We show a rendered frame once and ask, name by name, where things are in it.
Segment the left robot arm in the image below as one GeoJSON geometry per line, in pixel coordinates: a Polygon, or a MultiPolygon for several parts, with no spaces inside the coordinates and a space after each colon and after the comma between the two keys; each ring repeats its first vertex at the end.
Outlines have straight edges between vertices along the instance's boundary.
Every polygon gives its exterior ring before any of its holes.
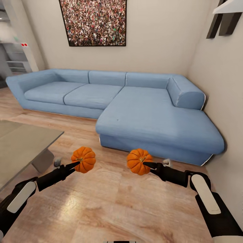
{"type": "Polygon", "coordinates": [[[67,176],[75,171],[75,166],[80,162],[74,162],[66,166],[60,165],[61,157],[54,158],[53,171],[38,178],[33,177],[29,180],[17,184],[12,193],[0,203],[0,242],[13,225],[19,214],[27,204],[27,199],[35,194],[36,183],[39,192],[43,189],[65,180],[67,176]]]}

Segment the pumpkin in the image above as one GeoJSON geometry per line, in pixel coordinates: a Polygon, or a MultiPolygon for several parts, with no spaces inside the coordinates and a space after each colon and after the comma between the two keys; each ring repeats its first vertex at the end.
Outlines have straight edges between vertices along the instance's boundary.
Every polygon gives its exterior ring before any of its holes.
{"type": "Polygon", "coordinates": [[[89,147],[81,147],[78,150],[75,150],[71,157],[72,163],[80,162],[80,164],[74,167],[75,170],[81,173],[87,173],[92,170],[96,163],[95,156],[95,152],[89,147]]]}
{"type": "Polygon", "coordinates": [[[143,162],[153,162],[152,156],[146,150],[131,150],[130,154],[127,156],[127,166],[133,173],[140,176],[148,174],[151,170],[151,167],[144,165],[143,162]]]}

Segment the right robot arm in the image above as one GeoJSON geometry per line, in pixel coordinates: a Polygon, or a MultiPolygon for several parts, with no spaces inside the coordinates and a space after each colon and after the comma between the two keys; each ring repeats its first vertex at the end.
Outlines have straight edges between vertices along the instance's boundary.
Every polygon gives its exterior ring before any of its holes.
{"type": "Polygon", "coordinates": [[[163,163],[143,162],[151,167],[150,172],[159,176],[163,181],[187,187],[188,176],[190,177],[190,187],[198,194],[195,199],[202,212],[206,225],[212,236],[214,243],[243,243],[243,231],[233,218],[229,209],[219,196],[211,192],[211,183],[207,175],[202,172],[185,172],[173,169],[169,159],[163,163]]]}

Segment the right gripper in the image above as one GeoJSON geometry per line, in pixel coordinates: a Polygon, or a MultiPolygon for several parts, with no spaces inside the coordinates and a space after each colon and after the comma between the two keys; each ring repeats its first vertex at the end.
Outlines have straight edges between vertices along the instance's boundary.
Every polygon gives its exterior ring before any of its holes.
{"type": "Polygon", "coordinates": [[[163,166],[162,163],[155,163],[155,162],[143,162],[144,165],[151,167],[150,172],[159,176],[159,178],[163,181],[168,181],[171,183],[176,184],[175,177],[176,177],[176,169],[168,168],[163,166]]]}

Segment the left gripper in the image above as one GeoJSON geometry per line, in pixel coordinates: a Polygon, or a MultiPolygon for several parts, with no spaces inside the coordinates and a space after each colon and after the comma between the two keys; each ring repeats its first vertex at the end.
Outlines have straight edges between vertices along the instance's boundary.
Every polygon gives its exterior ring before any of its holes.
{"type": "Polygon", "coordinates": [[[69,176],[71,173],[73,173],[75,171],[74,167],[77,166],[78,164],[80,164],[79,161],[68,164],[66,166],[60,165],[59,169],[46,174],[47,180],[49,182],[49,186],[51,186],[61,180],[65,180],[67,176],[69,176]]]}

